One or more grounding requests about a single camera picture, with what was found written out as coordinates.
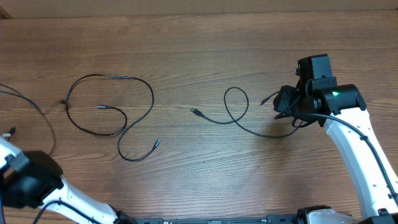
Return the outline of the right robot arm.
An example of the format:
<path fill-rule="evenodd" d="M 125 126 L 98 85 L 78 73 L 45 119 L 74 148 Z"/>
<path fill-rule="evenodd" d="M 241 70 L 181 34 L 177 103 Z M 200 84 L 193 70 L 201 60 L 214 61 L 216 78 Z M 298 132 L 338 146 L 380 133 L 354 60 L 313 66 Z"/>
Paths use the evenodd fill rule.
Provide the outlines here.
<path fill-rule="evenodd" d="M 339 85 L 327 54 L 297 62 L 296 86 L 282 86 L 276 118 L 318 123 L 338 148 L 353 181 L 362 223 L 397 223 L 397 175 L 374 133 L 367 104 L 354 84 Z"/>

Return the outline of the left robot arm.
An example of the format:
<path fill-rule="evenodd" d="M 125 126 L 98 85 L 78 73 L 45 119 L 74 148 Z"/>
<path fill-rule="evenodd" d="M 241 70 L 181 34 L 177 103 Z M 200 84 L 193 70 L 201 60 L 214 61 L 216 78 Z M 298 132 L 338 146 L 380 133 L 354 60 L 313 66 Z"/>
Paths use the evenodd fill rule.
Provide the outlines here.
<path fill-rule="evenodd" d="M 76 223 L 135 223 L 124 212 L 72 186 L 62 168 L 45 152 L 23 152 L 1 138 L 1 223 L 5 222 L 4 207 L 40 208 L 34 223 L 46 210 Z"/>

